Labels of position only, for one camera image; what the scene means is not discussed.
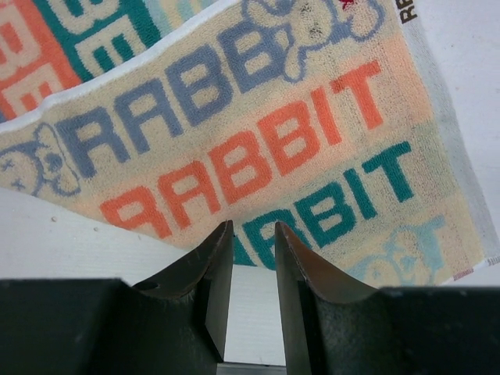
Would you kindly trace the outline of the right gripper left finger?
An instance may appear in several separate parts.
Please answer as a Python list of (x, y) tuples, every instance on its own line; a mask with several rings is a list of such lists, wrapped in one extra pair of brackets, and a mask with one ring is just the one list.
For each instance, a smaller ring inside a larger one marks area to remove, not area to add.
[(234, 228), (135, 284), (1, 282), (4, 374), (214, 374), (223, 360)]

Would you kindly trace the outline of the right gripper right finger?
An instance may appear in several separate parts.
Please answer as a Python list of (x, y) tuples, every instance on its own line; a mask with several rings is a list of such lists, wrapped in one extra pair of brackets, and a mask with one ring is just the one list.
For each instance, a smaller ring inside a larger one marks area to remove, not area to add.
[(285, 223), (275, 256), (289, 374), (496, 374), (496, 287), (371, 287)]

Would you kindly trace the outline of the rabbit print towel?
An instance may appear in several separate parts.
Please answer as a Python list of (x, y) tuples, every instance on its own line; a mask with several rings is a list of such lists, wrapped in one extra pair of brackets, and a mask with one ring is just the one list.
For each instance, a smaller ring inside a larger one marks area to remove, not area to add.
[(441, 284), (499, 240), (413, 1), (217, 1), (145, 47), (89, 41), (105, 72), (1, 128), (1, 186), (177, 248), (219, 222), (275, 267), (274, 224), (369, 284)]

